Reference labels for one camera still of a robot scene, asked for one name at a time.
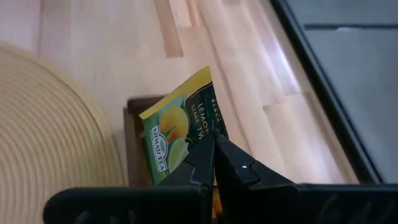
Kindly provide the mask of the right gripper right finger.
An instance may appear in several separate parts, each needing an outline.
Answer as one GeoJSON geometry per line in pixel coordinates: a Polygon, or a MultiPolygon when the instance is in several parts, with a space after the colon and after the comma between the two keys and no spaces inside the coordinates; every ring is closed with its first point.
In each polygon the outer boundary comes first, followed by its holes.
{"type": "Polygon", "coordinates": [[[397,223],[396,184],[296,184],[222,135],[215,174],[229,223],[397,223]]]}

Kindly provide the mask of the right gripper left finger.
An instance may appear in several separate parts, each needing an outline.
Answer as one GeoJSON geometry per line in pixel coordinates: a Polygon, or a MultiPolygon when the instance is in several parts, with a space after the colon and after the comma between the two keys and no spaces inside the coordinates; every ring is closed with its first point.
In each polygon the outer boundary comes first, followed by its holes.
{"type": "Polygon", "coordinates": [[[206,136],[159,185],[77,187],[45,204],[44,223],[211,223],[215,141],[206,136]]]}

